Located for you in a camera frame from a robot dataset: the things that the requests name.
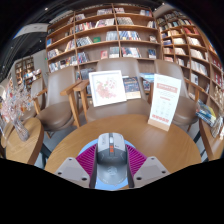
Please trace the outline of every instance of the chair back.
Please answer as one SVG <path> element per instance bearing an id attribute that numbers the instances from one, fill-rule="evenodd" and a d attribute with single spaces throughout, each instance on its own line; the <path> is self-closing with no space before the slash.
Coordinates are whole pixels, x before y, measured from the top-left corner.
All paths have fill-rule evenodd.
<path id="1" fill-rule="evenodd" d="M 30 91 L 31 97 L 34 97 L 37 93 L 39 93 L 43 89 L 44 89 L 44 82 L 43 82 L 43 78 L 41 77 L 32 83 L 31 91 Z M 45 106 L 44 94 L 42 94 L 41 96 L 38 96 L 38 102 L 39 102 L 40 108 L 43 108 Z"/>
<path id="2" fill-rule="evenodd" d="M 75 81 L 76 76 L 73 66 L 68 66 L 49 74 L 46 107 L 60 102 L 69 101 L 68 96 L 61 96 L 60 92 L 75 83 Z M 78 93 L 76 92 L 74 94 L 78 107 Z"/>
<path id="3" fill-rule="evenodd" d="M 184 81 L 184 75 L 183 75 L 181 67 L 178 64 L 176 64 L 174 62 L 155 59 L 154 65 L 155 65 L 156 73 L 159 73 L 161 75 L 170 76 L 170 77 L 173 77 L 176 79 L 180 79 L 181 80 L 180 96 L 189 98 L 189 95 L 187 92 L 187 86 Z"/>
<path id="4" fill-rule="evenodd" d="M 140 78 L 138 61 L 135 58 L 107 58 L 97 63 L 96 71 L 121 70 L 122 76 L 137 77 L 141 98 L 147 100 Z"/>

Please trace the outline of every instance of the bookshelf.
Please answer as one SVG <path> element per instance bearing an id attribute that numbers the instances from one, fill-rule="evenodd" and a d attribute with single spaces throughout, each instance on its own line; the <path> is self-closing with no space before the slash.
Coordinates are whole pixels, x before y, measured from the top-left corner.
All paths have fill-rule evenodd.
<path id="1" fill-rule="evenodd" d="M 123 8 L 124 12 L 118 13 L 117 8 Z M 109 13 L 98 15 L 97 11 L 103 9 L 108 10 Z M 148 14 L 151 14 L 151 16 L 140 14 L 141 10 L 148 11 Z M 85 18 L 81 16 L 80 20 L 76 20 L 76 16 L 80 14 L 84 14 Z M 131 18 L 133 25 L 119 24 L 117 18 L 120 17 Z M 103 19 L 114 19 L 114 23 L 108 26 L 96 28 L 94 27 L 91 29 L 75 32 L 76 27 L 81 26 L 81 24 L 90 22 L 97 23 L 97 21 Z M 157 28 L 147 27 L 149 22 L 154 22 L 156 24 L 156 20 L 153 16 L 151 9 L 145 6 L 110 3 L 93 6 L 87 9 L 77 10 L 73 14 L 70 14 L 66 18 L 63 18 L 62 20 L 48 27 L 48 31 L 50 30 L 50 32 L 46 38 L 47 54 L 50 50 L 61 50 L 60 54 L 56 55 L 53 58 L 48 58 L 49 72 L 51 72 L 51 69 L 49 67 L 51 63 L 57 64 L 57 62 L 69 59 L 72 56 L 76 56 L 76 58 L 78 58 L 78 54 L 81 52 L 85 52 L 88 54 L 89 61 L 85 63 L 77 62 L 77 64 L 72 65 L 74 66 L 75 71 L 81 74 L 80 71 L 82 69 L 95 69 L 97 62 L 101 60 L 101 51 L 107 51 L 109 57 L 111 47 L 117 47 L 119 49 L 119 57 L 123 57 L 123 47 L 132 47 L 136 49 L 138 48 L 139 53 L 141 55 L 140 58 L 137 58 L 139 62 L 140 72 L 154 72 L 154 59 L 149 58 L 148 49 L 154 49 L 156 51 L 156 57 L 158 59 L 162 59 L 163 53 L 158 26 L 156 24 Z M 117 39 L 107 40 L 107 32 L 110 31 L 114 31 L 115 33 L 117 33 Z M 135 31 L 137 32 L 141 40 L 134 40 L 134 38 L 132 38 L 132 40 L 125 40 L 123 38 L 120 38 L 120 33 L 122 31 Z M 157 43 L 151 42 L 149 35 L 154 35 L 156 37 Z M 92 42 L 94 37 L 100 37 L 100 42 L 93 42 L 91 44 L 78 47 L 76 40 L 87 36 L 92 40 Z M 48 45 L 47 43 L 49 43 L 50 39 L 54 39 L 54 41 L 50 45 Z M 65 52 L 64 50 L 67 46 L 67 43 L 73 39 L 75 42 L 74 48 Z"/>
<path id="2" fill-rule="evenodd" d="M 33 57 L 22 59 L 15 64 L 15 73 L 18 86 L 23 82 L 23 76 L 34 70 Z"/>
<path id="3" fill-rule="evenodd" d="M 206 93 L 205 91 L 203 91 L 203 92 L 200 91 L 199 99 L 201 99 L 202 102 L 207 104 L 208 106 L 211 106 L 213 108 L 214 112 L 216 113 L 216 115 L 218 115 L 219 109 L 218 109 L 218 104 L 214 99 L 214 91 L 215 91 L 215 86 L 218 86 L 219 88 L 221 88 L 220 59 L 218 58 L 218 55 L 216 54 L 214 48 L 210 44 L 206 35 L 199 29 L 199 27 L 197 27 L 193 23 L 191 25 L 181 24 L 180 22 L 178 23 L 179 19 L 186 19 L 189 21 L 190 18 L 188 18 L 184 15 L 180 15 L 178 12 L 174 13 L 174 11 L 177 12 L 176 10 L 172 9 L 172 10 L 164 12 L 158 18 L 156 18 L 158 27 L 164 27 L 164 28 L 159 28 L 163 53 L 164 53 L 164 48 L 173 49 L 172 54 L 164 53 L 163 59 L 165 59 L 165 57 L 172 57 L 174 63 L 176 62 L 177 58 L 182 59 L 184 62 L 184 65 L 180 65 L 180 67 L 182 68 L 184 77 L 186 79 L 189 79 L 191 81 L 193 78 L 192 74 L 197 75 L 198 76 L 198 85 L 203 90 L 206 90 L 207 84 L 209 84 L 208 93 Z M 166 16 L 166 15 L 168 15 L 168 14 L 175 15 L 175 16 L 172 16 L 172 18 L 167 18 L 169 16 Z M 176 22 L 176 23 L 178 23 L 178 26 L 169 27 L 167 25 L 169 22 L 170 23 Z M 171 36 L 168 36 L 168 32 L 171 33 L 174 30 L 177 30 L 179 32 L 179 34 L 171 34 Z M 201 43 L 201 46 L 193 45 L 190 42 L 189 37 L 196 38 L 197 40 L 199 40 Z M 185 40 L 186 44 L 175 44 L 174 43 L 175 38 L 183 38 Z M 166 40 L 170 40 L 171 44 L 163 45 L 163 41 L 166 41 Z M 184 51 L 186 52 L 186 55 L 177 54 L 175 52 L 176 48 L 183 48 Z M 194 52 L 192 53 L 192 50 L 200 51 L 201 52 L 200 54 L 203 56 L 204 59 L 196 57 L 195 53 Z M 195 69 L 195 67 L 193 67 L 193 65 L 192 65 L 192 62 L 202 64 L 207 70 L 207 75 L 205 75 L 205 74 L 203 74 L 203 72 Z M 188 85 L 188 84 L 187 84 L 187 87 L 188 87 L 188 93 L 194 94 L 194 92 L 195 92 L 194 87 L 192 85 Z"/>

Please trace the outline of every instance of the chair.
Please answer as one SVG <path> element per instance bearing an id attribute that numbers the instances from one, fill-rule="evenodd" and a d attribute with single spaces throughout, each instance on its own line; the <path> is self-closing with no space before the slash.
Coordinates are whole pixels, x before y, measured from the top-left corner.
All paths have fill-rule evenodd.
<path id="1" fill-rule="evenodd" d="M 40 91 L 42 91 L 44 89 L 44 82 L 43 82 L 43 78 L 39 78 L 37 80 L 35 80 L 32 83 L 31 86 L 31 97 L 34 97 L 36 94 L 38 94 Z M 45 95 L 41 95 L 38 96 L 38 103 L 40 106 L 40 109 L 42 110 L 45 107 Z M 24 115 L 21 117 L 21 121 L 25 121 L 31 117 L 35 117 L 37 115 L 35 107 L 32 106 L 30 108 L 30 110 L 26 110 Z"/>
<path id="2" fill-rule="evenodd" d="M 121 115 L 121 114 L 143 114 L 149 116 L 150 105 L 143 88 L 142 79 L 139 76 L 138 61 L 135 58 L 108 58 L 100 60 L 97 63 L 96 71 L 121 70 L 122 76 L 137 76 L 141 98 L 131 99 L 125 102 L 94 107 L 87 103 L 86 86 L 89 81 L 84 80 L 82 84 L 74 88 L 75 91 L 81 92 L 83 109 L 87 122 L 91 122 L 100 118 Z"/>
<path id="3" fill-rule="evenodd" d="M 77 109 L 78 94 L 74 93 L 73 88 L 81 81 L 75 81 L 74 67 L 55 71 L 49 75 L 48 88 L 38 94 L 40 96 L 47 92 L 46 107 L 43 110 L 40 110 L 38 100 L 34 98 L 36 117 L 41 121 L 45 131 L 56 132 L 70 125 L 80 127 L 78 114 L 81 110 Z"/>
<path id="4" fill-rule="evenodd" d="M 181 80 L 180 96 L 172 123 L 175 125 L 189 125 L 189 131 L 191 125 L 198 121 L 198 117 L 195 115 L 198 107 L 197 101 L 199 98 L 199 91 L 204 92 L 204 90 L 185 79 L 181 67 L 176 63 L 163 61 L 160 59 L 155 59 L 154 63 L 156 73 Z M 195 87 L 195 101 L 190 99 L 185 82 Z"/>

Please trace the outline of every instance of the round wooden table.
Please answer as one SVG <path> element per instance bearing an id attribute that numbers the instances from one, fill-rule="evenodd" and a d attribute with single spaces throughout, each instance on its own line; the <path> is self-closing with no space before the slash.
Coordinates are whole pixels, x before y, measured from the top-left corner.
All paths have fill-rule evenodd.
<path id="1" fill-rule="evenodd" d="M 34 165 L 43 144 L 44 128 L 37 118 L 30 118 L 23 125 L 30 137 L 23 142 L 14 129 L 7 142 L 6 159 Z"/>
<path id="2" fill-rule="evenodd" d="M 179 127 L 171 124 L 168 132 L 147 124 L 145 115 L 119 115 L 90 122 L 65 137 L 53 150 L 45 170 L 55 173 L 67 157 L 77 157 L 80 150 L 99 135 L 116 132 L 132 143 L 145 156 L 155 156 L 174 173 L 201 163 L 199 150 Z"/>
<path id="3" fill-rule="evenodd" d="M 13 130 L 14 130 L 14 125 L 11 122 L 7 123 L 7 125 L 5 126 L 3 130 L 4 135 L 2 134 L 1 136 L 1 145 L 3 148 L 6 147 L 8 138 L 11 135 Z"/>

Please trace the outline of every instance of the wooden bookshelf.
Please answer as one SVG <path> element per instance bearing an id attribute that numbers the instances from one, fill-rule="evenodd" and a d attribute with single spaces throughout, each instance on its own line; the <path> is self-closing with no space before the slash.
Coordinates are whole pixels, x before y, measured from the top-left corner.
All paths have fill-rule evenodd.
<path id="1" fill-rule="evenodd" d="M 97 11 L 99 9 L 112 9 L 112 13 L 104 14 L 104 15 L 97 15 Z M 116 13 L 115 8 L 124 8 L 125 13 Z M 140 10 L 148 10 L 151 12 L 150 16 L 140 15 Z M 85 18 L 76 21 L 76 15 L 84 14 Z M 122 57 L 122 47 L 135 47 L 138 48 L 142 58 L 137 58 L 139 62 L 140 72 L 153 72 L 154 71 L 154 63 L 153 60 L 148 56 L 148 49 L 155 49 L 156 56 L 158 59 L 162 59 L 162 46 L 161 46 L 161 38 L 160 33 L 157 28 L 150 28 L 147 27 L 149 21 L 155 21 L 153 13 L 149 7 L 145 6 L 136 6 L 136 5 L 126 5 L 126 4 L 104 4 L 96 7 L 92 7 L 89 9 L 77 10 L 73 14 L 73 23 L 67 24 L 70 16 L 63 18 L 62 20 L 58 21 L 57 23 L 50 25 L 49 29 L 54 29 L 52 33 L 50 33 L 46 38 L 47 40 L 54 38 L 55 42 L 46 47 L 47 53 L 50 50 L 58 49 L 64 51 L 66 48 L 67 43 L 74 39 L 75 41 L 75 48 L 63 52 L 53 58 L 48 59 L 48 68 L 51 63 L 56 63 L 61 60 L 68 59 L 71 56 L 76 56 L 80 52 L 85 52 L 88 54 L 90 61 L 82 64 L 77 64 L 74 66 L 76 72 L 79 72 L 81 69 L 85 68 L 96 68 L 96 64 L 99 60 L 101 60 L 101 51 L 107 50 L 108 57 L 109 57 L 109 49 L 110 47 L 119 47 L 119 57 Z M 130 17 L 134 23 L 134 25 L 119 25 L 117 22 L 117 17 Z M 114 25 L 104 26 L 104 27 L 97 27 L 88 30 L 83 30 L 80 32 L 75 32 L 76 25 L 80 25 L 86 22 L 97 22 L 101 19 L 111 19 L 114 18 Z M 65 33 L 70 30 L 70 28 L 74 28 L 74 34 L 65 37 Z M 117 40 L 106 40 L 106 35 L 108 31 L 117 31 Z M 141 40 L 121 40 L 119 37 L 119 31 L 136 31 L 141 38 Z M 157 39 L 158 43 L 150 42 L 149 35 L 154 35 Z M 97 43 L 88 44 L 85 46 L 77 46 L 76 40 L 78 38 L 83 38 L 88 36 L 92 42 L 94 37 L 100 37 L 101 41 Z"/>
<path id="2" fill-rule="evenodd" d="M 167 12 L 163 13 L 162 15 L 160 15 L 158 17 L 158 18 L 163 18 L 165 20 L 165 22 L 162 23 L 163 26 L 166 25 L 168 22 L 177 21 L 178 19 L 187 19 L 187 20 L 190 19 L 187 16 L 183 17 L 183 16 L 176 15 L 175 18 L 172 18 L 172 20 L 167 20 L 165 18 L 165 15 L 173 13 L 174 11 L 176 11 L 176 10 L 167 11 Z M 188 28 L 192 32 L 192 34 L 186 33 L 185 30 L 184 30 L 184 27 Z M 198 30 L 199 34 L 194 34 L 193 28 L 196 28 Z M 185 50 L 185 52 L 188 55 L 184 56 L 184 55 L 176 54 L 175 50 L 174 50 L 174 54 L 164 54 L 164 57 L 172 56 L 173 59 L 174 59 L 174 63 L 176 62 L 176 58 L 178 58 L 178 57 L 180 57 L 181 59 L 185 58 L 184 59 L 185 66 L 180 65 L 180 67 L 182 68 L 184 77 L 191 80 L 191 74 L 192 73 L 197 75 L 198 76 L 198 85 L 203 90 L 205 90 L 207 84 L 209 84 L 209 92 L 208 93 L 200 92 L 199 99 L 201 99 L 208 106 L 213 107 L 216 115 L 218 115 L 218 103 L 214 99 L 214 91 L 215 91 L 215 86 L 218 86 L 219 89 L 221 88 L 221 86 L 216 82 L 215 74 L 218 74 L 218 75 L 221 76 L 221 69 L 220 69 L 220 67 L 218 67 L 217 65 L 215 65 L 213 63 L 213 60 L 215 58 L 215 60 L 217 60 L 221 65 L 221 62 L 220 62 L 220 59 L 218 58 L 218 55 L 215 53 L 215 50 L 211 46 L 208 38 L 200 30 L 200 28 L 197 27 L 195 24 L 194 25 L 179 25 L 177 27 L 172 27 L 172 28 L 169 27 L 169 29 L 166 29 L 164 31 L 160 31 L 160 35 L 162 35 L 163 33 L 166 33 L 168 35 L 168 31 L 171 31 L 171 30 L 178 30 L 178 31 L 182 30 L 183 32 L 181 34 L 178 34 L 178 35 L 172 35 L 171 34 L 171 36 L 163 38 L 162 40 L 171 39 L 172 40 L 172 45 L 163 45 L 162 44 L 162 48 L 171 47 L 173 50 L 175 49 L 175 47 L 183 48 L 182 46 L 184 46 L 184 45 L 182 45 L 182 46 L 181 45 L 176 45 L 173 42 L 174 38 L 183 38 L 186 41 L 186 45 L 183 49 Z M 202 46 L 190 44 L 187 37 L 198 39 Z M 206 58 L 206 55 L 205 55 L 205 53 L 206 53 L 208 55 L 208 60 L 192 56 L 191 51 L 190 51 L 191 49 L 200 51 L 203 54 L 204 58 Z M 205 74 L 203 74 L 199 71 L 194 70 L 191 67 L 191 61 L 195 61 L 195 62 L 198 62 L 198 63 L 204 65 L 206 67 L 208 76 L 206 76 Z M 187 85 L 187 88 L 188 88 L 188 93 L 194 94 L 195 90 L 194 90 L 193 86 Z"/>
<path id="3" fill-rule="evenodd" d="M 34 70 L 33 57 L 22 59 L 15 64 L 15 73 L 18 86 L 23 82 L 23 76 Z"/>

